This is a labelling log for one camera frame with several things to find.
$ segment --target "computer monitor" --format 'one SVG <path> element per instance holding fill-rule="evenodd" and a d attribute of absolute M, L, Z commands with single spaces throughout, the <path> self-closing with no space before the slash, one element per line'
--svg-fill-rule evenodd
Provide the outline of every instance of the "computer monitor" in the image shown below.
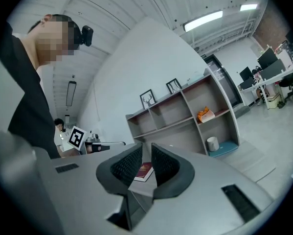
<path fill-rule="evenodd" d="M 272 65 L 278 58 L 274 54 L 271 48 L 268 48 L 258 59 L 257 62 L 259 63 L 261 69 L 267 68 L 269 65 Z"/>
<path fill-rule="evenodd" d="M 240 76 L 243 81 L 248 80 L 250 77 L 253 77 L 252 72 L 250 71 L 249 67 L 246 67 L 244 70 L 240 72 Z"/>

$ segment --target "vent slot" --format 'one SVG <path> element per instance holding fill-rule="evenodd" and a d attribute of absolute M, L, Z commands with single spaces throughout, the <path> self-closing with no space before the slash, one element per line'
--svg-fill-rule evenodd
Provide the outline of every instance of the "vent slot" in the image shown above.
<path fill-rule="evenodd" d="M 236 185 L 222 187 L 222 190 L 243 218 L 244 222 L 249 222 L 260 213 Z"/>
<path fill-rule="evenodd" d="M 67 165 L 56 167 L 55 169 L 57 170 L 58 173 L 62 173 L 65 171 L 76 169 L 78 167 L 79 166 L 77 164 L 67 164 Z"/>

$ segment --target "person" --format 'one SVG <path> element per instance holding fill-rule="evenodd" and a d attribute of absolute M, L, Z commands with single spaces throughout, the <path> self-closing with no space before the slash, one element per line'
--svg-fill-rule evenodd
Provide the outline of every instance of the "person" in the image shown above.
<path fill-rule="evenodd" d="M 63 145 L 62 138 L 60 136 L 60 132 L 63 130 L 64 121 L 60 118 L 54 120 L 55 128 L 55 136 L 54 136 L 54 143 L 57 147 L 57 151 L 61 157 L 63 157 L 63 150 L 61 150 L 61 146 Z"/>
<path fill-rule="evenodd" d="M 256 80 L 256 83 L 259 83 L 261 80 L 261 76 L 260 76 L 259 72 L 257 70 L 252 70 L 252 74 L 254 76 L 254 79 Z M 261 92 L 262 92 L 262 90 L 258 87 L 256 89 L 256 94 L 259 98 L 259 101 L 257 103 L 258 106 L 264 102 L 263 96 L 260 94 Z"/>
<path fill-rule="evenodd" d="M 81 43 L 80 29 L 66 15 L 47 14 L 22 39 L 13 36 L 12 31 L 6 23 L 0 41 L 0 61 L 22 88 L 24 96 L 8 130 L 32 146 L 45 149 L 51 159 L 60 158 L 54 143 L 55 125 L 37 69 L 59 61 L 62 55 L 73 55 Z"/>

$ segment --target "brick wall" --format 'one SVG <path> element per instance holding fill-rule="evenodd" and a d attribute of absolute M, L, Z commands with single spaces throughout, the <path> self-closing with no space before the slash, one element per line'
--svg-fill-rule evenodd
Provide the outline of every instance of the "brick wall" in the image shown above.
<path fill-rule="evenodd" d="M 276 49 L 286 40 L 290 27 L 274 3 L 269 0 L 263 17 L 253 34 L 257 42 L 266 49 L 267 45 Z"/>

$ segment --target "white cup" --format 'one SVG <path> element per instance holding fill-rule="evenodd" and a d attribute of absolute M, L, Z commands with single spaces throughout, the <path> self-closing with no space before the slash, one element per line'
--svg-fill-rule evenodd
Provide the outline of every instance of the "white cup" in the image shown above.
<path fill-rule="evenodd" d="M 219 149 L 218 139 L 216 137 L 210 137 L 207 139 L 207 145 L 209 151 L 216 151 Z"/>

